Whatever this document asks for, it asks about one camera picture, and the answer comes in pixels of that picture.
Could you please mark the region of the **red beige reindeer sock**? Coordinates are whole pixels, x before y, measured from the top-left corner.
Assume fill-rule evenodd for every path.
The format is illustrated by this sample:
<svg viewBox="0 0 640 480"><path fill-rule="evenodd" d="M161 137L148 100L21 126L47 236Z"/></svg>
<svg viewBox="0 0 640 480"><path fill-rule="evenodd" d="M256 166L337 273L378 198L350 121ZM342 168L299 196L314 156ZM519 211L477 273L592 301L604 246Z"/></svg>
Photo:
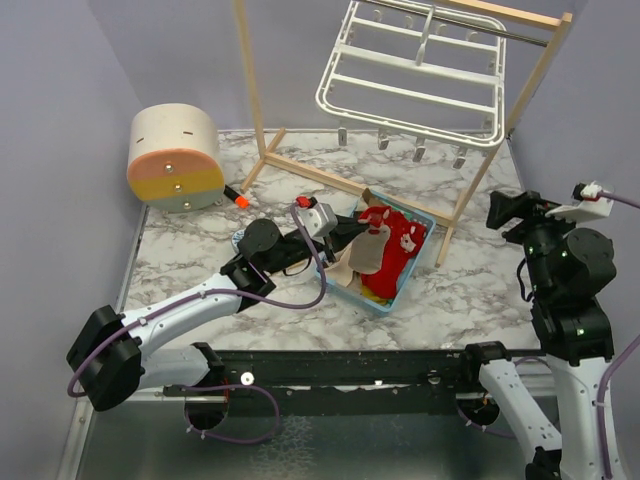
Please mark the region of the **red beige reindeer sock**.
<svg viewBox="0 0 640 480"><path fill-rule="evenodd" d="M367 221L369 228L350 244L349 265L357 273L372 275L381 269L384 250L391 236L391 229L387 224L390 214L389 206L374 206L360 215L359 220Z"/></svg>

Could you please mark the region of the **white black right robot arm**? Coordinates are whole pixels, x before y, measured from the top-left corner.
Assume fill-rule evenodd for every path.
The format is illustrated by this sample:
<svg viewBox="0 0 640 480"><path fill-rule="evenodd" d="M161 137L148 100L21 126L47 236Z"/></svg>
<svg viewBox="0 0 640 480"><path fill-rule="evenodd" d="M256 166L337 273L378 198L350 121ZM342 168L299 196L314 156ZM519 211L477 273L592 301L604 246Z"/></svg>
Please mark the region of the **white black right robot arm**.
<svg viewBox="0 0 640 480"><path fill-rule="evenodd" d="M517 222L502 236L524 249L520 267L531 283L524 298L553 376L560 422L547 418L500 342L467 345L459 378L493 399L520 445L528 479L629 476L619 453L610 382L639 342L614 352L611 323L597 300L617 274L613 242L585 225L608 217L620 199L596 182L577 184L570 205L535 191L490 195L487 227Z"/></svg>

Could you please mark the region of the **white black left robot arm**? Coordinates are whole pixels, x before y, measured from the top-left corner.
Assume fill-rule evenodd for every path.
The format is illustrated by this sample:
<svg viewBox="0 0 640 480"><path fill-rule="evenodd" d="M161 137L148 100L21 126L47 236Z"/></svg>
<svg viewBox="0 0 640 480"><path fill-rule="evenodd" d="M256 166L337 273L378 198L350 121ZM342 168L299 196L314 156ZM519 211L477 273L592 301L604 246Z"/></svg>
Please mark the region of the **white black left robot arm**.
<svg viewBox="0 0 640 480"><path fill-rule="evenodd" d="M319 274L324 260L364 233L363 220L336 215L325 204L290 208L295 230L283 234L267 218L252 221L238 242L237 254L198 285L149 307L116 312L110 305L95 310L66 355L73 371L67 385L71 398L87 398L97 412L114 408L136 391L180 385L206 395L220 385L221 371L213 351L193 344L177 356L160 358L164 345L219 318L257 304L306 310L321 302L327 287L305 303L270 298L271 276L304 260Z"/></svg>

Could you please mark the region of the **white plastic clip hanger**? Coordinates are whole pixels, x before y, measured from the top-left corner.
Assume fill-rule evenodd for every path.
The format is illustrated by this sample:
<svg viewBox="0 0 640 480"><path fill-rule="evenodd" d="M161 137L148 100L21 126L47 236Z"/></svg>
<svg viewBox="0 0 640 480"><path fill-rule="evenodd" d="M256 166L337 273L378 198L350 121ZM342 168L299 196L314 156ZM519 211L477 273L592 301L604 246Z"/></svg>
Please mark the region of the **white plastic clip hanger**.
<svg viewBox="0 0 640 480"><path fill-rule="evenodd" d="M417 31L416 36L399 35L388 30L378 30L366 27L358 23L352 25L351 46L363 50L373 50L382 54L387 54L401 59L414 61L419 48L420 34L423 32L425 18L420 16L409 16L401 11L382 8L381 6L361 3L358 5L356 16L365 21L380 21L392 27L410 27ZM450 24L441 24L433 20L430 25L430 33L437 33L444 37L455 40L471 40L474 44L496 46L497 40L502 38L482 33L471 32ZM458 45L444 43L429 38L424 52L423 68L426 65L441 66L455 70L464 70L472 74L491 75L494 74L495 50L491 51L480 47L464 48ZM355 77L365 81L375 82L399 88L417 91L418 94L427 94L437 97L446 97L454 101L479 105L482 110L494 107L495 90L494 85L483 83L467 83L451 78L442 78L415 72L406 69L393 68L379 63L373 63L352 56L343 56L336 68L340 76ZM483 140L497 140L496 130L491 115L487 116L485 111L462 110L459 108L415 100L392 93L359 87L343 81L332 81L331 87L323 103L340 110L356 110L375 116L387 117L392 120L399 120L402 123L417 124L418 126L428 126L437 130L462 134L471 137L473 140L480 140L481 145L486 143ZM355 122L346 118L339 118L325 113L336 119L342 129L352 125L370 127L378 132L378 145L386 148L388 136L390 134L403 134L397 131L387 131L379 133L380 127L368 123Z"/></svg>

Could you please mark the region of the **cream ribbed sock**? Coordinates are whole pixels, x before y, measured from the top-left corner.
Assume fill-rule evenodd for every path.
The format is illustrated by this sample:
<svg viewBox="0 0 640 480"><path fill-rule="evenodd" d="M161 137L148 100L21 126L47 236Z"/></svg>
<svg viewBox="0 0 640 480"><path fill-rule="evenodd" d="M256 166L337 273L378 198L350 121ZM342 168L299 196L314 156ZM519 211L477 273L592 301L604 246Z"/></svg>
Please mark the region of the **cream ribbed sock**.
<svg viewBox="0 0 640 480"><path fill-rule="evenodd" d="M329 265L326 269L327 278L335 285L342 288L359 288L361 285L360 275L353 270L349 261L351 259L351 248L347 248L341 252L337 261Z"/></svg>

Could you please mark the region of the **red santa sock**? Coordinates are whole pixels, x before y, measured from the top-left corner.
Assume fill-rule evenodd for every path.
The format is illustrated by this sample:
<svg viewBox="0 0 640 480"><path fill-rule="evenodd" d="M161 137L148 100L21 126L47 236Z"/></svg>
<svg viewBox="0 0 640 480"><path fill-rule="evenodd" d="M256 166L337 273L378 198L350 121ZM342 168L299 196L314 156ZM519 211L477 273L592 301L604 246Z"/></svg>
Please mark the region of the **red santa sock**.
<svg viewBox="0 0 640 480"><path fill-rule="evenodd" d="M391 236L384 250L382 267L375 274L361 274L360 279L361 291L369 289L379 297L393 300L398 293L399 277L409 260L420 252L427 228L421 223L408 221L392 208L387 224Z"/></svg>

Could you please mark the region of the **yellow sock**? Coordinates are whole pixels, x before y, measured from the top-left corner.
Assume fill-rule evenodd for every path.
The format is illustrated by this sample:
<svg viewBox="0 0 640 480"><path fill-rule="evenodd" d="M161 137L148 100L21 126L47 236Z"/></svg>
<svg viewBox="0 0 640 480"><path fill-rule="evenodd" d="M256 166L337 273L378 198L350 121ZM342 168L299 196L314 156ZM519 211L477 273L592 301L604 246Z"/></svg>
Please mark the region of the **yellow sock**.
<svg viewBox="0 0 640 480"><path fill-rule="evenodd" d="M389 304L392 303L392 299L385 299L385 298L379 297L369 289L363 289L361 291L361 295L364 298L366 298L368 301L371 301L380 306L388 306Z"/></svg>

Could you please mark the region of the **blue perforated plastic basket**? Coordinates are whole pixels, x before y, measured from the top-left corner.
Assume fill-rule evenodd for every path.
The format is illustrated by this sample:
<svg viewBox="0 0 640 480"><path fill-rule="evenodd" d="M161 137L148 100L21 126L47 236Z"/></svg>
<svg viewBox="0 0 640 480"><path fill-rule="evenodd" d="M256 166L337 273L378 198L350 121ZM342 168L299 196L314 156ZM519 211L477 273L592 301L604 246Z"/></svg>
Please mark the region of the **blue perforated plastic basket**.
<svg viewBox="0 0 640 480"><path fill-rule="evenodd" d="M325 268L328 290L379 316L387 315L408 290L437 222L370 189L364 190L349 217L365 230Z"/></svg>

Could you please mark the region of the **orange black highlighter pen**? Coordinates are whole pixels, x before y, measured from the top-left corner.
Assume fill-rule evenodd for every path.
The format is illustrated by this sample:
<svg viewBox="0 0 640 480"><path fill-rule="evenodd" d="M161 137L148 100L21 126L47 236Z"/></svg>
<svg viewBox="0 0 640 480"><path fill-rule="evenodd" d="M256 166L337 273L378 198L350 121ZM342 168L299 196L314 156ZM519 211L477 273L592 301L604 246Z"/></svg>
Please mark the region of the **orange black highlighter pen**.
<svg viewBox="0 0 640 480"><path fill-rule="evenodd" d="M249 202L249 200L247 198L245 198L243 195L238 193L236 190L234 190L229 185L225 185L224 186L223 194L227 199L232 201L234 204L239 206L241 209L246 209L250 205L250 202Z"/></svg>

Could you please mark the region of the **pastel round drawer box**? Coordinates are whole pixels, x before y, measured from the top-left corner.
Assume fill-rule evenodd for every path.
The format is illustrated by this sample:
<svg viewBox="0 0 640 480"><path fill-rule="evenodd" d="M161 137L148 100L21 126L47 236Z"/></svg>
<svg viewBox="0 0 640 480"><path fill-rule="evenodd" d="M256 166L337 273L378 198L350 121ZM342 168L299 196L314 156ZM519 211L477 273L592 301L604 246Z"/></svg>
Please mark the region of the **pastel round drawer box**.
<svg viewBox="0 0 640 480"><path fill-rule="evenodd" d="M211 117L183 103L141 110L131 123L126 177L138 199L168 213L191 212L221 200L225 180Z"/></svg>

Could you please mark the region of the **metal hanging rod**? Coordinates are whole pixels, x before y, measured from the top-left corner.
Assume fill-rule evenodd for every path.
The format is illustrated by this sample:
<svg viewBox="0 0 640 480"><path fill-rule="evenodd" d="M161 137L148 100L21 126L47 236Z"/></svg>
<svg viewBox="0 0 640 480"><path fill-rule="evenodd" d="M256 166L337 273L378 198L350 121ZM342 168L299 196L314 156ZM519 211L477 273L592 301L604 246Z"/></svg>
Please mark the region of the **metal hanging rod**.
<svg viewBox="0 0 640 480"><path fill-rule="evenodd" d="M491 34L493 36L497 36L504 39L515 40L519 42L524 42L527 44L539 46L539 47L547 47L549 42L543 39L537 39L534 37L517 34L505 29L498 29L489 26L483 26L476 21L463 21L453 18L449 14L444 14L442 10L438 10L436 7L419 7L419 6L402 6L397 1L379 1L379 0L364 0L365 3L381 6L384 8L401 11L403 13L413 14L417 16L422 16L427 18L431 16L432 19L440 21L444 24L455 25L458 27L466 28L468 30L473 30L477 32L482 32L486 34Z"/></svg>

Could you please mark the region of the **black mounting rail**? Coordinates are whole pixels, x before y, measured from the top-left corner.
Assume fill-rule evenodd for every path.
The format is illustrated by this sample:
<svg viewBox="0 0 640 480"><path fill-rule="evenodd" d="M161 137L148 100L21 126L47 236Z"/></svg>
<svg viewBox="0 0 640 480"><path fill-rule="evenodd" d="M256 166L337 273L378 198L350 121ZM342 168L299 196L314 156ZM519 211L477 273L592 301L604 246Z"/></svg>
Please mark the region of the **black mounting rail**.
<svg viewBox="0 0 640 480"><path fill-rule="evenodd" d="M284 415L332 416L452 414L459 401L480 402L479 363L462 350L233 351L217 354L215 384L224 394L190 392L181 382L164 387L166 397L221 408L234 414L267 415L270 402L238 388L250 373Z"/></svg>

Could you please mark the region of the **wooden hanger rack frame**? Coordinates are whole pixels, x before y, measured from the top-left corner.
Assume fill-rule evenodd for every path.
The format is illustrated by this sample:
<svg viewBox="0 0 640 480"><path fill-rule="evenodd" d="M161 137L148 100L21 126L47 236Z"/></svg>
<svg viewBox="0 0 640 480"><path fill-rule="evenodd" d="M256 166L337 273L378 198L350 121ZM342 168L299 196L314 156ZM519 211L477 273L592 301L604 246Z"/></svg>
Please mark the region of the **wooden hanger rack frame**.
<svg viewBox="0 0 640 480"><path fill-rule="evenodd" d="M380 127L379 133L385 133L387 131L397 131L399 133L412 135L416 137L418 141L416 147L416 155L414 155L414 160L419 160L421 155L418 155L422 150L424 150L424 141L426 140L437 140L443 143L457 145L462 149L473 149L478 151L486 152L485 159L483 163L479 167L476 172L473 180L469 184L469 186L461 191L458 196L457 203L450 214L446 214L431 208L428 208L426 205L421 205L419 203L409 201L403 198L392 197L394 200L408 205L410 207L417 208L418 210L428 213L436 218L437 224L446 227L446 234L444 237L443 245L440 250L440 254L436 261L436 267L440 267L444 262L449 245L451 242L451 238L453 233L459 223L460 217L465 211L468 203L474 196L480 182L484 178L487 173L489 166L494 160L496 154L498 153L501 145L504 141L509 137L509 135L514 131L517 122L520 120L527 104L530 102L533 97L535 90L539 86L540 82L543 79L543 76L547 73L551 62L556 56L559 48L563 44L568 32L570 30L573 14L569 12L564 12L560 18L554 18L550 16L545 16L542 14L537 14L525 10L519 10L511 7L506 7L498 4L493 4L486 1L432 1L431 4L423 4L415 1L397 1L402 6L419 6L419 7L431 7L434 6L438 10L442 10L444 14L449 14L453 18L463 21L476 21L483 26L489 26L488 23L494 22L499 24L498 26L504 26L498 18L507 20L512 23L517 23L520 25L525 25L529 27L533 27L536 29L547 30L553 32L551 39L548 41L549 44L547 47L542 47L544 49L543 53L540 55L534 69L532 70L525 86L521 90L517 101L515 102L513 108L511 109L508 116L504 114L504 105L505 101L502 99L502 94L504 90L504 65L506 65L506 40L497 40L495 48L489 46L483 46L481 44L474 44L471 40L455 40L449 37L444 37L437 33L438 29L434 31L435 33L430 33L430 25L433 23L431 16L425 18L425 24L423 28L423 32L420 34L420 43L418 52L416 55L416 59L414 61L409 61L405 59L401 59L400 57L395 57L387 54L382 54L380 52L376 52L373 50L363 50L358 49L356 47L352 47L350 42L352 38L351 30L352 25L354 23L358 23L364 25L366 27L374 28L374 29L382 29L388 30L391 32L395 32L399 35L405 36L416 36L418 35L417 31L411 30L410 27L392 27L391 25L387 25L384 23L380 23L380 21L365 21L360 19L360 17L356 16L356 11L358 9L358 5L361 3L365 3L364 1L351 1L348 11L343 19L341 24L340 34L334 48L331 53L331 57L328 60L327 66L323 73L322 82L318 87L316 92L316 100L319 102L318 106L321 110L325 111L325 113L329 113L334 116L338 116L339 118L346 118L348 120L352 120L355 122L368 123L374 126ZM246 177L244 182L241 185L241 190L246 192L249 187L254 183L257 179L259 173L263 169L265 165L269 165L272 167L276 167L301 177L322 183L327 186L331 186L337 188L341 191L358 194L363 193L366 187L363 184L359 184L353 182L351 180L347 180L346 178L340 177L336 174L330 174L328 172L324 172L318 168L312 167L305 163L301 163L295 161L293 159L284 157L275 153L275 149L279 146L281 140L286 135L286 128L280 128L271 143L267 146L265 144L264 138L264 125L263 125L263 117L261 112L261 102L260 95L257 87L257 79L255 74L255 65L254 65L254 57L252 52L252 45L249 33L248 20L246 17L246 7L244 1L232 1L234 17L236 22L236 31L238 34L245 80L247 84L247 91L249 97L249 103L252 111L252 118L254 122L255 128L255 139L258 148L259 159L250 171L249 175ZM437 41L444 41L444 43L450 43L454 45L458 45L461 48L476 48L480 49L480 47L489 49L491 51L495 50L494 55L494 74L491 75L480 75L471 73L464 70L455 70L451 68L445 68L441 66L430 66L426 65L423 68L424 63L424 52L426 50L426 45L428 43L429 38L433 38ZM363 79L348 77L348 76L340 76L336 72L336 68L343 56L352 56L354 58L364 59L369 62L379 63L382 65L386 65L393 68L400 68L411 70L415 72L421 72L427 75L432 75L436 77L442 78L451 78L456 79L463 82L471 82L471 83L483 83L487 85L494 85L495 90L495 102L494 107L487 107L485 109L488 113L487 116L491 115L493 118L493 126L496 130L496 135L498 135L497 140L483 140L485 144L482 144L480 140L473 140L471 137L464 136L462 134L458 134L454 132L447 132L444 130L437 130L428 126L418 126L417 124L409 124L402 123L399 120L392 120L387 117L375 116L369 113L363 113L356 110L338 110L337 107L330 106L328 103L323 103L326 97L326 93L329 92L331 87L331 82L336 80L343 81L344 83L350 83L363 88L370 88L374 90L379 90L383 92L392 93L394 95L404 96L407 98L421 100L431 103L437 103L442 105L448 105L451 107L459 108L462 110L473 110L476 111L485 111L480 108L479 105L465 103L460 101L454 101L453 99L446 97L435 97L433 95L427 94L418 94L417 91L407 90L407 89L399 89L396 87L387 86L384 84L379 84L375 82L365 81Z"/></svg>

